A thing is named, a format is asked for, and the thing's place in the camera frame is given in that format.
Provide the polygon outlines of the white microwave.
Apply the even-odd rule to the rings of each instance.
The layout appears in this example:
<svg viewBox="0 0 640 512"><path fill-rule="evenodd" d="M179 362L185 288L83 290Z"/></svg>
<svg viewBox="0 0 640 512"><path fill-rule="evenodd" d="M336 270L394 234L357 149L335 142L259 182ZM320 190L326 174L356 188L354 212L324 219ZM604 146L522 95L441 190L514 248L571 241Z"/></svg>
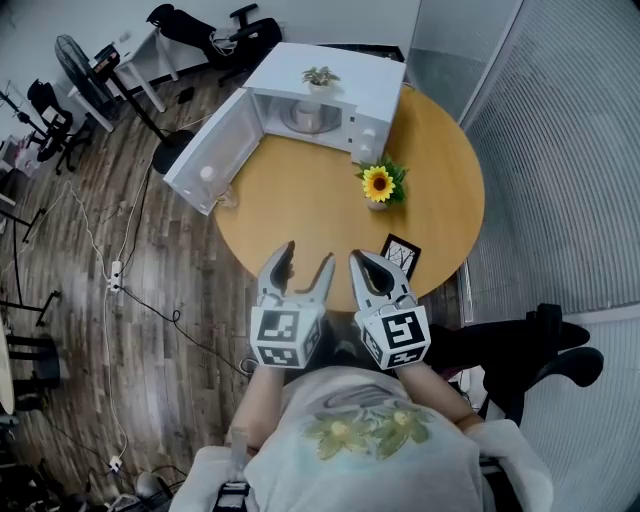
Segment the white microwave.
<svg viewBox="0 0 640 512"><path fill-rule="evenodd" d="M329 95L316 95L302 72L327 66L341 78ZM197 131L165 174L164 181L192 207L209 215L215 203L200 171L211 166L232 182L267 136L286 137L348 153L354 163L384 153L403 86L405 65L365 53L281 42ZM322 105L321 127L297 129L297 101Z"/></svg>

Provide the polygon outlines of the potted artificial sunflower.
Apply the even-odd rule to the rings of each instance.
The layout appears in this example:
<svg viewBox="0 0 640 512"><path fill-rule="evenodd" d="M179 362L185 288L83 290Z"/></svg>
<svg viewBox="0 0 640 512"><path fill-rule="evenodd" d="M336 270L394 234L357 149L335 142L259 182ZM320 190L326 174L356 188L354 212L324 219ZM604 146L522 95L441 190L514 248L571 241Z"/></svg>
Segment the potted artificial sunflower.
<svg viewBox="0 0 640 512"><path fill-rule="evenodd" d="M362 163L356 177L361 181L365 202L373 211L402 204L407 197L405 179L408 169L383 155L375 163Z"/></svg>

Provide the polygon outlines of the person's right forearm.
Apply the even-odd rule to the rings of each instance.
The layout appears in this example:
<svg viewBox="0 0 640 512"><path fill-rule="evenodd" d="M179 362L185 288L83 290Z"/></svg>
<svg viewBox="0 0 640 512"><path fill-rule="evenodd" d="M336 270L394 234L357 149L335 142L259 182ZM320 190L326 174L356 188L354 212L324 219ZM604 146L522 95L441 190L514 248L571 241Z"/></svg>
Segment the person's right forearm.
<svg viewBox="0 0 640 512"><path fill-rule="evenodd" d="M395 373L414 403L438 412L462 432L484 422L447 381L423 362L401 366Z"/></svg>

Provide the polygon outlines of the small potted green plant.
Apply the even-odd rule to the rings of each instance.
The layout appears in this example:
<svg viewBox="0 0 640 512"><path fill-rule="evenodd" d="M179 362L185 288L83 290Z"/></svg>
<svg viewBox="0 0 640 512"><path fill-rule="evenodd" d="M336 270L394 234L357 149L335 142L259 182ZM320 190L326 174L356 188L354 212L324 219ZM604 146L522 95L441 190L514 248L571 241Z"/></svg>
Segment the small potted green plant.
<svg viewBox="0 0 640 512"><path fill-rule="evenodd" d="M316 95L329 95L334 91L335 84L341 78L334 74L329 67L311 67L302 72L302 82L306 83L309 91Z"/></svg>

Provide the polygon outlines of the white floral print shirt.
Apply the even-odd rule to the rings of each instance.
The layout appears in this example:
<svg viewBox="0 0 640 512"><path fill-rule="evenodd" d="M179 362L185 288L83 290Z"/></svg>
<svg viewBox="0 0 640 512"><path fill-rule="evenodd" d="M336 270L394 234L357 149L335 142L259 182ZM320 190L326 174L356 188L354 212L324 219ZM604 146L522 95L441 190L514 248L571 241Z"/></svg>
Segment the white floral print shirt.
<svg viewBox="0 0 640 512"><path fill-rule="evenodd" d="M169 512L550 512L551 476L519 427L483 420L462 432L396 374L285 378L260 450L240 429L200 449Z"/></svg>

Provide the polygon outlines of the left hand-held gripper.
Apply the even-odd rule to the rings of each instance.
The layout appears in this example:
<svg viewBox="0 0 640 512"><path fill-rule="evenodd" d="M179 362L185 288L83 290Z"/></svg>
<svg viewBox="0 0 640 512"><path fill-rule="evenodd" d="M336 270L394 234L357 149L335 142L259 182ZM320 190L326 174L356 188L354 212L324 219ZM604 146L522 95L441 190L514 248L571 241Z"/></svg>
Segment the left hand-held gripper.
<svg viewBox="0 0 640 512"><path fill-rule="evenodd" d="M332 283L336 258L322 260L311 284L299 290L301 300L285 300L293 272L295 242L284 243L258 274L258 302L251 310L250 345L262 366L305 369L322 335L323 305Z"/></svg>

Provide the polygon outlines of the black picture frame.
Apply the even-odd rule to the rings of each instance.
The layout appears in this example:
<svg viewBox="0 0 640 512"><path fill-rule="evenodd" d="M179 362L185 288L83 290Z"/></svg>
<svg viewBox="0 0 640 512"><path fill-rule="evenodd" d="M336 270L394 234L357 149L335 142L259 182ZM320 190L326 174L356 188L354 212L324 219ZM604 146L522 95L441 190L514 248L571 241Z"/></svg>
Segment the black picture frame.
<svg viewBox="0 0 640 512"><path fill-rule="evenodd" d="M398 266L410 280L421 255L421 249L394 234L389 234L380 255Z"/></svg>

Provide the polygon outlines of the person's left forearm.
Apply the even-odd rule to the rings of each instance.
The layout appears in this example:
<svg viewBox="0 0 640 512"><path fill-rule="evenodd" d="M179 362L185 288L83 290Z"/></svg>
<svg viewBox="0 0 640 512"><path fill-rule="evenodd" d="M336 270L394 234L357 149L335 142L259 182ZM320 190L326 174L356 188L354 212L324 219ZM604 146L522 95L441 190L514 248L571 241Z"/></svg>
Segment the person's left forearm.
<svg viewBox="0 0 640 512"><path fill-rule="evenodd" d="M247 447L259 451L276 430L282 414L285 370L258 366L231 421L225 443L231 444L232 431L243 430Z"/></svg>

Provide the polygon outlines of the black reclined office chair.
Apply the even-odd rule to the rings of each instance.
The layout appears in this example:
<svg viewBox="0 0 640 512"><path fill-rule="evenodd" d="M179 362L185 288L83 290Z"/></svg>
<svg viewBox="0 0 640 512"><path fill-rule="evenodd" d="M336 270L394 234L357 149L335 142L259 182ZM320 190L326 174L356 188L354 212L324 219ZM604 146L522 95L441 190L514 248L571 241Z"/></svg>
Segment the black reclined office chair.
<svg viewBox="0 0 640 512"><path fill-rule="evenodd" d="M274 18L248 21L248 14L257 8L256 3L251 3L232 12L230 18L237 20L238 28L229 34L172 4L156 7L146 21L167 39L201 50L214 69L224 71L218 79L218 86L222 87L230 79L253 71L283 41Z"/></svg>

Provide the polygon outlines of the black wheeled office chair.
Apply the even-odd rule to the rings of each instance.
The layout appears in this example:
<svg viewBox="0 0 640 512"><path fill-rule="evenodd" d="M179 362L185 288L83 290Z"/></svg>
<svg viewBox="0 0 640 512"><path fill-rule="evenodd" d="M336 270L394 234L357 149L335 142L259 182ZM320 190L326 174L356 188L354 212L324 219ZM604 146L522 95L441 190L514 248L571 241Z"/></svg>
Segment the black wheeled office chair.
<svg viewBox="0 0 640 512"><path fill-rule="evenodd" d="M61 174L62 165L69 172L74 172L76 165L72 162L72 155L76 148L91 144L90 126L84 121L77 130L73 129L73 114L61 107L49 82L35 80L27 91L27 98L45 127L42 136L32 137L39 145L37 161L43 163L60 154L55 166L56 174Z"/></svg>

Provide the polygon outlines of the white round side table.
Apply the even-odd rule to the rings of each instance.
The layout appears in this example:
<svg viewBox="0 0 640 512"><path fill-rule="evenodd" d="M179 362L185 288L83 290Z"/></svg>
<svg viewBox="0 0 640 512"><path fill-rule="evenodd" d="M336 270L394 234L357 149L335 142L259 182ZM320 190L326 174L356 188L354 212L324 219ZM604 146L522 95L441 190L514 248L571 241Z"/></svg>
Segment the white round side table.
<svg viewBox="0 0 640 512"><path fill-rule="evenodd" d="M8 344L0 319L0 405L6 414L12 415L15 410L13 378L11 375Z"/></svg>

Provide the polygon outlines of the white cup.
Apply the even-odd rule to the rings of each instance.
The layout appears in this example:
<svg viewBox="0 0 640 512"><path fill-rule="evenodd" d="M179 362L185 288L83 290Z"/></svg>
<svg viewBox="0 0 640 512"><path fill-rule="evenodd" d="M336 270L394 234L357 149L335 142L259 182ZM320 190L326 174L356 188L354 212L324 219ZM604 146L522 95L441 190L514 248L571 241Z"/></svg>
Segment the white cup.
<svg viewBox="0 0 640 512"><path fill-rule="evenodd" d="M297 101L293 106L292 120L297 129L305 133L316 132L322 124L322 105L313 101Z"/></svg>

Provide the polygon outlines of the black metal floor stand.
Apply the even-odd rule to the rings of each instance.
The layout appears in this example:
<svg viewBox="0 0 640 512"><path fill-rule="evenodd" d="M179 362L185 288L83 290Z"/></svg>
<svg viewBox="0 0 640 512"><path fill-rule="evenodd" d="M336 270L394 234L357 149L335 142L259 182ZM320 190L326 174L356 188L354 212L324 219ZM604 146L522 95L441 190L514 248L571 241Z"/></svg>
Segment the black metal floor stand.
<svg viewBox="0 0 640 512"><path fill-rule="evenodd" d="M48 210L45 208L40 208L37 210L35 216L30 222L27 222L19 217L16 217L12 213L9 213L5 210L0 209L0 216L10 220L12 222L12 248L13 248L13 260L10 266L13 268L14 277L16 282L16 290L17 290L17 301L4 300L0 298L0 307L3 308L13 308L22 311L28 311L33 313L38 313L39 316L36 320L37 327L44 327L44 316L49 309L51 303L54 299L59 299L61 297L61 293L58 290L53 290L46 301L42 306L34 306L28 305L23 300L22 289L21 289L21 281L20 281L20 270L18 264L18 235L17 235L17 226L22 225L27 228L23 238L23 244L29 244L30 240L35 236L35 226L39 220L43 220L48 213Z"/></svg>

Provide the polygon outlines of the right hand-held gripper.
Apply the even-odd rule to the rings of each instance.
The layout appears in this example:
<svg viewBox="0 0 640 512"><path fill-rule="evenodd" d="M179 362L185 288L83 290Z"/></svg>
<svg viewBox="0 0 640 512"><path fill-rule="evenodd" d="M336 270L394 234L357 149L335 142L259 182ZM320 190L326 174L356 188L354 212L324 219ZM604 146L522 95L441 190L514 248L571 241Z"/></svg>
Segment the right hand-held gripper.
<svg viewBox="0 0 640 512"><path fill-rule="evenodd" d="M422 361L431 344L428 319L403 270L359 249L350 253L349 269L360 341L377 366L392 370Z"/></svg>

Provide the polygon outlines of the black stool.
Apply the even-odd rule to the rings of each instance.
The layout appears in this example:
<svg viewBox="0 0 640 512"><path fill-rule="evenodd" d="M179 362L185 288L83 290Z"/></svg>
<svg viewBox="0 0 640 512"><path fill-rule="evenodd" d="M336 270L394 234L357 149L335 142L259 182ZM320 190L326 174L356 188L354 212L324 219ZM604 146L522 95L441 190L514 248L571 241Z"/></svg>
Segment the black stool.
<svg viewBox="0 0 640 512"><path fill-rule="evenodd" d="M32 366L31 376L13 379L16 396L42 394L60 384L60 359L54 340L49 335L37 338L8 336L10 361L26 361Z"/></svg>

